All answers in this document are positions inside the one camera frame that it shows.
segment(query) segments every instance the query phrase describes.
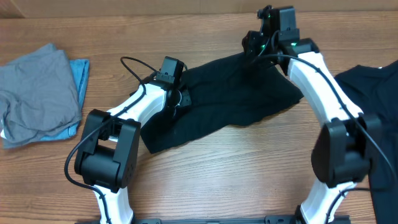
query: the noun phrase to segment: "brown background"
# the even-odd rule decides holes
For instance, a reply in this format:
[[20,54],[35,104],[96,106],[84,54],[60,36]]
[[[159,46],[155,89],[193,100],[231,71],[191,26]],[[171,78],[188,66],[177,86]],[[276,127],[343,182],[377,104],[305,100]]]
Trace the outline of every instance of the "brown background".
[[255,12],[266,5],[300,12],[393,11],[396,0],[0,0],[0,17],[90,17]]
[[[297,24],[302,37],[318,44],[333,74],[357,64],[385,66],[398,58],[398,12],[306,12],[297,14]],[[255,14],[5,19],[0,20],[0,65],[49,42],[72,59],[90,59],[86,116],[94,108],[119,105],[137,88],[121,56],[159,68],[168,55],[192,68],[241,52],[241,39],[259,25]],[[141,77],[150,74],[129,65]],[[315,178],[310,153],[318,125],[302,100],[254,125],[228,126],[156,155],[141,141],[130,204],[138,218],[168,220],[292,213]],[[67,141],[0,149],[0,223],[99,218],[94,194],[63,174],[81,131]],[[351,215],[353,223],[375,223],[368,193],[350,193],[338,214]]]

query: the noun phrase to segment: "tan wall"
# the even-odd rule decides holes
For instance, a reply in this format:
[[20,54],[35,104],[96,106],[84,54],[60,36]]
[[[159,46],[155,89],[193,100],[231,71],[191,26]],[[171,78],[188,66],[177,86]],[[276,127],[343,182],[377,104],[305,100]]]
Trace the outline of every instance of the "tan wall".
[[0,17],[86,17],[254,12],[271,4],[298,11],[395,11],[398,0],[0,0]]

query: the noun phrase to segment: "black cloth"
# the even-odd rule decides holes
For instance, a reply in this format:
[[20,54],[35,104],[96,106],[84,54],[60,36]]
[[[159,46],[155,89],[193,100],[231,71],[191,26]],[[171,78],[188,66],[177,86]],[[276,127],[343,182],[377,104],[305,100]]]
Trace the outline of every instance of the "black cloth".
[[[365,114],[379,116],[380,147],[398,173],[398,61],[384,68],[358,65],[337,75],[336,81]],[[369,183],[374,189],[392,183],[391,172],[381,156]],[[398,223],[398,187],[392,192],[372,192],[372,200],[377,223]]]
[[301,91],[269,62],[246,66],[243,53],[183,72],[192,105],[174,119],[161,111],[142,127],[151,153],[179,146],[229,124],[247,126],[299,102]]

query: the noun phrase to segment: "black fabric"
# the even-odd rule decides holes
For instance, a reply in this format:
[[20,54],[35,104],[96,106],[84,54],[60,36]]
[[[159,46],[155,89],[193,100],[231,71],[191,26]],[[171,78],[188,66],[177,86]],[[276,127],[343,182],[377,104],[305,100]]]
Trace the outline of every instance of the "black fabric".
[[[358,65],[336,76],[336,81],[363,112],[376,113],[382,121],[381,149],[398,173],[398,61],[384,68]],[[386,162],[379,157],[371,188],[392,183]],[[379,224],[398,223],[398,187],[392,192],[373,192],[373,207]]]
[[157,113],[141,129],[151,153],[179,146],[226,125],[247,126],[275,114],[303,97],[269,62],[246,66],[243,53],[183,72],[192,106],[176,118]]

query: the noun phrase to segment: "white object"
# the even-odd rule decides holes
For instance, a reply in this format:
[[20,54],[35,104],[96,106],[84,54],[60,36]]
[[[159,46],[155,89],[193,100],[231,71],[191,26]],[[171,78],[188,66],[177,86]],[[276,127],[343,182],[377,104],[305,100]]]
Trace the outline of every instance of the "white object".
[[[155,86],[152,84],[145,84],[146,87],[146,95],[137,102],[132,108],[127,110],[127,112],[123,113],[119,116],[121,119],[134,119],[141,123],[141,127],[143,127],[150,117],[155,115],[156,113],[162,111],[166,102],[166,91],[161,89],[159,86]],[[142,85],[139,85],[138,90],[130,96],[124,103],[121,105],[108,110],[111,115],[115,115],[116,113],[123,110],[126,106],[137,100],[142,92],[144,91]],[[116,137],[109,137],[109,140],[117,142],[118,139]]]
[[[324,224],[326,214],[334,199],[342,190],[353,189],[356,186],[353,182],[338,184],[335,188],[330,189],[326,184],[321,183],[318,179],[313,183],[310,195],[301,204],[301,213],[306,224]],[[344,197],[340,197],[334,205],[328,223],[335,219],[335,212],[342,203]]]
[[[355,118],[358,117],[359,113],[362,113],[361,108],[356,106],[345,95],[336,80],[330,74],[321,53],[308,52],[299,54],[298,57],[321,69],[331,81],[337,93],[340,95],[340,98]],[[339,118],[342,121],[349,119],[349,116],[342,109],[330,86],[312,67],[298,60],[290,59],[287,73],[289,78],[298,85],[304,97],[310,103],[321,127],[326,122],[330,122],[333,118]]]
[[[133,218],[133,212],[129,204],[129,194],[127,187],[119,189],[117,193],[112,193],[110,189],[94,185],[97,189],[102,191],[105,195],[106,206],[108,207],[108,215],[112,224],[130,224]],[[101,211],[101,224],[106,223],[106,215],[104,210],[104,203],[100,199],[100,195],[95,193],[99,210]]]

